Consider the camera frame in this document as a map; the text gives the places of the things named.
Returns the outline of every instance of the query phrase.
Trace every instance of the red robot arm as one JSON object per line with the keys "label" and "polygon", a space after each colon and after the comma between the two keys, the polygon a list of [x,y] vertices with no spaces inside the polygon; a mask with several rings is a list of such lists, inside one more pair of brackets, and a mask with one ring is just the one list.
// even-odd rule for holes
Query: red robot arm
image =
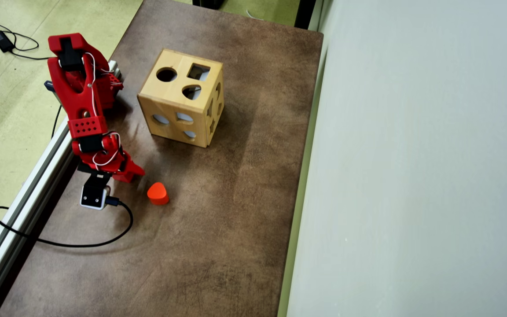
{"label": "red robot arm", "polygon": [[48,60],[48,69],[68,114],[74,154],[118,181],[129,183],[135,174],[144,175],[123,150],[120,135],[107,129],[103,109],[113,106],[115,94],[123,88],[109,72],[107,60],[79,33],[50,36],[48,44],[58,56]]}

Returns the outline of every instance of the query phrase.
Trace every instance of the black cable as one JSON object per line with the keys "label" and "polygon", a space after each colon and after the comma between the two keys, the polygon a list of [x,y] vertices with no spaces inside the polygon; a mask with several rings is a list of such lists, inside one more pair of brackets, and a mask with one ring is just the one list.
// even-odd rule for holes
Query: black cable
{"label": "black cable", "polygon": [[[94,244],[66,244],[66,243],[58,243],[58,242],[54,242],[54,241],[48,241],[48,240],[44,240],[44,239],[40,239],[40,238],[36,238],[36,241],[50,244],[50,245],[55,245],[56,247],[101,247],[103,245],[113,243],[113,242],[117,241],[118,239],[120,239],[122,236],[124,236],[127,232],[129,232],[129,230],[132,228],[132,224],[134,222],[134,216],[133,216],[130,208],[127,205],[125,205],[122,201],[117,200],[116,203],[118,203],[118,205],[123,206],[126,209],[126,211],[128,211],[129,216],[130,216],[130,223],[129,223],[129,226],[120,235],[110,239],[109,241],[105,241],[105,242],[101,242],[101,243],[94,243]],[[9,209],[9,207],[0,206],[0,209]],[[28,239],[34,239],[34,237],[32,237],[32,236],[30,236],[26,233],[17,231],[15,229],[13,229],[12,227],[4,224],[1,220],[0,220],[0,225],[3,228],[9,230],[10,232],[16,233],[17,235],[19,235],[21,237],[26,237]]]}
{"label": "black cable", "polygon": [[58,122],[58,116],[60,116],[60,110],[62,110],[62,104],[60,104],[60,107],[58,108],[58,113],[56,114],[56,118],[54,119],[54,126],[52,127],[52,136],[51,139],[54,138],[54,130],[56,130],[56,123]]}
{"label": "black cable", "polygon": [[28,57],[28,56],[24,56],[24,55],[19,55],[19,54],[16,54],[13,52],[13,49],[11,49],[9,51],[9,53],[13,54],[14,56],[19,56],[19,57],[24,57],[24,58],[28,58],[28,59],[34,59],[34,60],[45,60],[45,59],[48,59],[48,58],[51,58],[51,57],[41,57],[41,58],[37,58],[37,57]]}
{"label": "black cable", "polygon": [[[4,33],[13,34],[13,48],[9,51],[11,54],[13,54],[15,56],[20,56],[20,57],[23,57],[23,58],[33,59],[33,60],[45,60],[45,59],[49,58],[49,57],[34,58],[34,57],[28,57],[28,56],[23,56],[23,55],[19,55],[19,54],[14,53],[12,50],[18,50],[20,52],[26,52],[26,51],[35,50],[35,49],[39,48],[40,45],[38,44],[38,42],[34,38],[31,38],[31,37],[26,36],[26,35],[22,35],[22,34],[17,33],[17,32],[13,32],[12,30],[9,30],[8,28],[6,28],[5,26],[2,26],[1,24],[0,24],[0,27],[6,29],[6,31],[3,31]],[[17,48],[17,46],[16,46],[17,45],[17,36],[21,36],[23,38],[31,40],[32,42],[34,42],[36,44],[36,46],[34,46],[33,48]]]}

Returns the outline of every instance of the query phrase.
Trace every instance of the wooden shape sorter cube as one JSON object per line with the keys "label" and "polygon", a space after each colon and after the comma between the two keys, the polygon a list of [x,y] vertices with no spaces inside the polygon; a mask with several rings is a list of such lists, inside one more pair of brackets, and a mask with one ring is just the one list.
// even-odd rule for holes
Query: wooden shape sorter cube
{"label": "wooden shape sorter cube", "polygon": [[207,147],[224,108],[222,66],[164,48],[137,96],[150,133]]}

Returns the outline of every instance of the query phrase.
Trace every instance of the brown leather surface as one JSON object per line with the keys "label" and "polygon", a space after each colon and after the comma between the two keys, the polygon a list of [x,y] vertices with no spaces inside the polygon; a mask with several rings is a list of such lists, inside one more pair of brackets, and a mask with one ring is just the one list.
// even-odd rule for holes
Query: brown leather surface
{"label": "brown leather surface", "polygon": [[[125,78],[109,128],[146,175],[114,182],[134,212],[112,245],[37,243],[1,316],[274,316],[322,34],[145,1],[115,50]],[[226,107],[209,148],[151,136],[136,93],[161,48],[224,63]],[[119,206],[79,206],[76,172],[41,234],[96,243],[128,224]],[[146,196],[165,184],[171,201]]]}

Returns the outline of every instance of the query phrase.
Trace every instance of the white cable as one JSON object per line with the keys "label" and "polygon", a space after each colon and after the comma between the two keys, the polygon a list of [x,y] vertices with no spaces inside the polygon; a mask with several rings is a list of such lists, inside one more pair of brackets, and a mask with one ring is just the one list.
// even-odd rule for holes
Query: white cable
{"label": "white cable", "polygon": [[95,66],[96,66],[95,57],[93,57],[93,54],[91,54],[90,52],[85,52],[85,54],[89,54],[89,56],[93,58],[93,81],[91,82],[91,84],[88,84],[87,86],[91,88],[91,103],[93,105],[93,114],[97,116],[97,108],[95,107],[95,94],[93,93],[93,84],[95,83]]}
{"label": "white cable", "polygon": [[249,16],[250,18],[255,18],[256,20],[265,21],[265,20],[263,20],[262,18],[256,18],[255,16],[252,16],[248,10],[246,10],[246,13],[248,14],[248,16]]}
{"label": "white cable", "polygon": [[111,134],[116,134],[117,135],[117,138],[118,138],[118,148],[115,151],[115,153],[113,154],[113,156],[111,156],[111,158],[106,163],[99,164],[99,163],[95,162],[95,157],[97,156],[97,154],[99,154],[99,152],[97,152],[97,153],[95,153],[95,155],[93,155],[93,158],[91,160],[93,161],[93,164],[95,164],[95,168],[97,170],[99,170],[99,166],[104,166],[104,165],[107,165],[107,164],[111,163],[114,160],[114,158],[117,157],[118,149],[121,148],[121,135],[118,134],[115,131],[111,131],[111,132],[105,134],[104,136],[111,135]]}

